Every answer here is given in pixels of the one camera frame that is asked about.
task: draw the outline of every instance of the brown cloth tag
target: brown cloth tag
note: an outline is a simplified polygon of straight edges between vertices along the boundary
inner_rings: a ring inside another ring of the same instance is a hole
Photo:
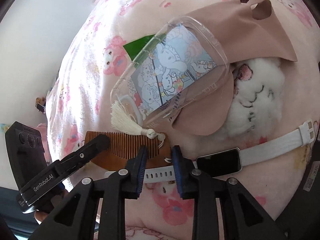
[[[221,43],[229,63],[257,57],[297,61],[290,39],[270,0],[225,1],[187,15],[212,32]],[[172,119],[172,127],[190,134],[212,134],[225,122],[232,98],[233,78],[230,73],[222,87],[182,108]]]

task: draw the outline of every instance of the white plush toy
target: white plush toy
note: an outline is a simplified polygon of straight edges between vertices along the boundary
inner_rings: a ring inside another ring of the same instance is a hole
[[[280,59],[254,58],[236,63],[234,95],[227,119],[216,135],[225,139],[246,132],[265,137],[281,119],[284,74]]]

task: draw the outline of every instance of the clear plastic case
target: clear plastic case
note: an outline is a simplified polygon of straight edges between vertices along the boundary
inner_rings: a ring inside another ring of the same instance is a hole
[[[229,72],[224,50],[200,22],[179,16],[135,57],[111,90],[142,127],[151,128],[221,87]]]

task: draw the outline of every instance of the camera lens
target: camera lens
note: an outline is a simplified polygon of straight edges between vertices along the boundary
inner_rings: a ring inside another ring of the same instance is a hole
[[[35,139],[31,134],[28,135],[28,142],[31,147],[34,147],[36,145]]]
[[[22,144],[26,143],[26,138],[24,137],[23,133],[19,133],[19,140]]]
[[[41,147],[41,145],[42,145],[42,144],[41,144],[41,139],[40,139],[40,138],[37,138],[37,145],[38,145],[38,146],[40,146],[40,147]]]

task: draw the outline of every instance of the wooden comb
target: wooden comb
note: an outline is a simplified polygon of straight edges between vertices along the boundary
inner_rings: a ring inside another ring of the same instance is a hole
[[[141,145],[145,145],[148,148],[146,169],[171,165],[164,160],[164,158],[171,158],[170,143],[166,134],[166,139],[160,149],[158,146],[161,141],[157,138],[149,139],[147,136],[143,135],[128,135],[117,132],[88,131],[85,135],[84,144],[88,143],[99,134],[105,134],[110,138],[110,147],[108,150],[99,153],[91,161],[108,171],[124,169],[127,160],[134,158],[137,155]]]

